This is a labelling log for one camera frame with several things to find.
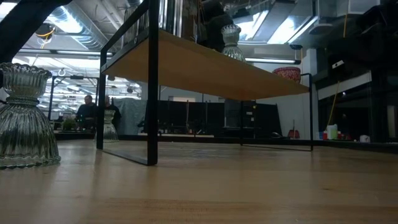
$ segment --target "shelf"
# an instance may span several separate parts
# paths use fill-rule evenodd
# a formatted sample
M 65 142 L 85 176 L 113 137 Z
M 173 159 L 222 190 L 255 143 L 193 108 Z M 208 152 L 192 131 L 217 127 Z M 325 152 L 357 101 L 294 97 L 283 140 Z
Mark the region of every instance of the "shelf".
M 140 34 L 101 71 L 148 82 L 148 39 Z M 308 92 L 308 87 L 194 42 L 159 30 L 159 84 L 232 100 L 256 100 Z

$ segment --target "clear glass vessel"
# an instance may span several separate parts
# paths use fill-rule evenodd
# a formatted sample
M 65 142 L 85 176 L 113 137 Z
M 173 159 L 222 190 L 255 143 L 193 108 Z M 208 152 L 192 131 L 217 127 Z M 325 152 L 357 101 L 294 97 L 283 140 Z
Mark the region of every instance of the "clear glass vessel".
M 2 63 L 3 87 L 10 97 L 0 109 L 0 169 L 60 162 L 47 117 L 36 106 L 51 73 L 35 66 Z
M 241 28 L 234 24 L 224 26 L 221 29 L 225 44 L 222 54 L 235 58 L 236 60 L 246 62 L 243 57 L 242 50 L 238 47 L 239 33 L 241 31 Z
M 112 119 L 115 111 L 114 110 L 105 110 L 104 116 L 104 142 L 118 142 L 118 133 L 116 132 L 116 128 L 112 124 Z

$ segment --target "ceiling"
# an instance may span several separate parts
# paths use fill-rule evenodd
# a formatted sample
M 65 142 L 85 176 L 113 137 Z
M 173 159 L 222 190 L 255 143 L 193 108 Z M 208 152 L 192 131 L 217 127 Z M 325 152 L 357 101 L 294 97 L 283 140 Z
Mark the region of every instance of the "ceiling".
M 74 0 L 62 8 L 67 18 L 77 18 L 78 27 L 82 28 L 79 34 L 71 35 L 70 27 L 57 23 L 57 10 L 49 16 L 46 22 L 55 24 L 56 29 L 50 40 L 33 35 L 23 47 L 24 49 L 44 50 L 72 50 L 98 52 L 101 46 L 116 32 L 124 20 L 124 11 L 131 5 L 132 0 Z M 297 53 L 292 50 L 291 44 L 301 44 L 304 47 L 324 47 L 334 34 L 342 33 L 344 15 L 342 9 L 355 2 L 374 2 L 375 0 L 316 0 L 316 10 L 313 13 L 313 0 L 220 0 L 226 12 L 233 17 L 235 24 L 242 28 L 239 47 L 246 57 L 254 58 L 280 58 L 295 59 Z M 0 20 L 11 10 L 14 4 L 5 1 L 0 5 Z M 246 12 L 241 16 L 236 14 L 239 10 Z M 350 13 L 348 22 L 353 22 L 353 13 Z M 331 24 L 331 29 L 321 34 L 310 34 L 309 31 L 322 22 Z M 121 48 L 117 43 L 112 49 L 116 52 Z M 44 67 L 54 75 L 80 75 L 84 77 L 99 77 L 100 60 L 97 55 L 62 55 L 62 54 L 37 54 L 19 53 L 13 62 L 27 63 Z M 96 79 L 71 80 L 62 77 L 57 80 L 59 84 L 54 89 L 54 99 L 59 103 L 53 109 L 59 111 L 73 111 L 83 103 L 87 94 L 95 95 Z M 46 94 L 41 101 L 41 109 L 48 110 L 51 80 L 47 83 Z M 133 86 L 133 93 L 127 93 L 127 86 Z M 114 97 L 140 98 L 139 84 L 117 78 L 114 82 L 107 80 L 107 94 Z

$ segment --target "pipe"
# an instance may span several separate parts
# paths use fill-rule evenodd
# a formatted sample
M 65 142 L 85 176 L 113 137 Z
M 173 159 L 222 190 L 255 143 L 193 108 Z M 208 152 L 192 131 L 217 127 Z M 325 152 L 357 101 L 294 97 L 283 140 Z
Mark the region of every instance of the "pipe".
M 120 16 L 119 12 L 116 10 L 116 8 L 113 6 L 113 4 L 109 0 L 102 0 L 106 5 L 108 5 L 109 11 L 115 16 L 115 18 L 119 21 L 119 24 L 123 24 L 124 20 Z
M 113 19 L 111 13 L 107 10 L 107 8 L 102 3 L 102 1 L 101 0 L 95 0 L 95 2 L 97 3 L 98 7 L 105 13 L 105 16 L 109 19 L 109 21 L 111 21 L 111 23 L 114 26 L 114 28 L 116 30 L 118 30 L 120 28 L 120 25 L 116 22 L 116 20 Z
M 51 19 L 52 22 L 74 19 L 83 29 L 79 33 L 81 36 L 73 36 L 72 38 L 88 50 L 99 51 L 108 41 L 100 29 L 74 1 L 66 6 L 56 8 L 49 16 L 49 18 L 51 17 L 53 18 L 53 20 Z

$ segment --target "black metal frame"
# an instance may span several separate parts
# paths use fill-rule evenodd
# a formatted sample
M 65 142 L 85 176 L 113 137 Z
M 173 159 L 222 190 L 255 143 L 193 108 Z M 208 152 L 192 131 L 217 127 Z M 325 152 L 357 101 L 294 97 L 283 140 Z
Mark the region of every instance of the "black metal frame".
M 149 11 L 149 28 L 144 32 L 141 32 L 134 41 L 131 41 L 127 45 L 125 45 L 115 56 L 110 59 L 108 62 L 106 61 L 106 53 L 107 51 L 127 32 L 127 30 L 132 27 L 134 23 L 138 21 L 138 19 Z M 139 7 L 134 11 L 134 13 L 125 21 L 125 23 L 116 31 L 116 33 L 112 36 L 112 38 L 108 41 L 108 43 L 101 50 L 101 71 L 99 76 L 99 111 L 98 111 L 98 125 L 97 125 L 97 149 L 102 150 L 108 154 L 112 154 L 115 156 L 123 157 L 125 159 L 129 159 L 134 162 L 138 162 L 140 164 L 144 164 L 147 166 L 152 166 L 157 163 L 158 159 L 158 148 L 157 143 L 160 141 L 173 141 L 180 140 L 186 142 L 192 141 L 203 141 L 199 138 L 165 138 L 158 137 L 158 124 L 157 124 L 157 105 L 158 105 L 158 66 L 159 66 L 159 0 L 144 0 Z M 128 140 L 146 140 L 147 141 L 147 158 L 132 156 L 130 154 L 125 154 L 122 152 L 113 152 L 104 149 L 103 144 L 103 129 L 104 129 L 104 100 L 105 100 L 105 79 L 106 75 L 104 71 L 116 63 L 119 59 L 125 56 L 128 52 L 137 47 L 141 42 L 149 39 L 149 69 L 148 69 L 148 101 L 147 101 L 147 136 L 131 136 L 127 137 Z M 243 117 L 241 117 L 241 136 L 238 139 L 238 142 L 234 139 L 212 139 L 214 141 L 220 141 L 220 143 L 240 143 L 243 144 L 280 144 L 280 145 L 309 145 L 311 148 L 309 151 L 313 151 L 313 118 L 312 118 L 312 75 L 309 73 L 303 74 L 308 75 L 310 77 L 310 141 L 290 141 L 284 139 L 267 139 L 265 141 L 261 139 L 244 139 L 243 138 Z M 241 116 L 242 114 L 243 102 L 241 103 Z
M 53 94 L 54 94 L 54 88 L 56 87 L 55 85 L 55 80 L 57 78 L 71 78 L 68 76 L 60 76 L 60 75 L 56 75 L 52 77 L 52 81 L 51 81 L 51 92 L 50 92 L 50 103 L 49 103 L 49 113 L 47 115 L 48 119 L 51 120 L 51 111 L 52 111 L 52 100 L 53 100 Z M 95 78 L 93 77 L 92 79 L 96 79 L 97 80 L 97 86 L 96 86 L 96 91 L 95 91 L 95 103 L 97 104 L 97 97 L 98 97 L 98 83 L 99 83 L 99 78 Z

